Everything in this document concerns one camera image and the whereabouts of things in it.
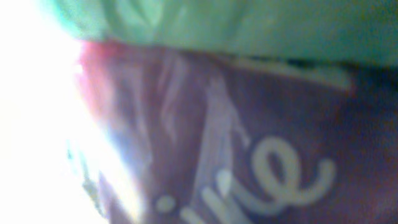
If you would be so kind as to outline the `blue Kleenex tissue pack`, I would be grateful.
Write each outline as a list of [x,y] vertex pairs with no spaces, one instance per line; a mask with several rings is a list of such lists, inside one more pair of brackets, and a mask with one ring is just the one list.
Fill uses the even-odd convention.
[[396,223],[397,69],[85,41],[108,223]]

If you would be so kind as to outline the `mint green snack packet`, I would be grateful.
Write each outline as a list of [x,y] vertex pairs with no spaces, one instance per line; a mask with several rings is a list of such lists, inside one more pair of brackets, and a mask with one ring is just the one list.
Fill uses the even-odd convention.
[[49,0],[72,37],[397,65],[397,0]]

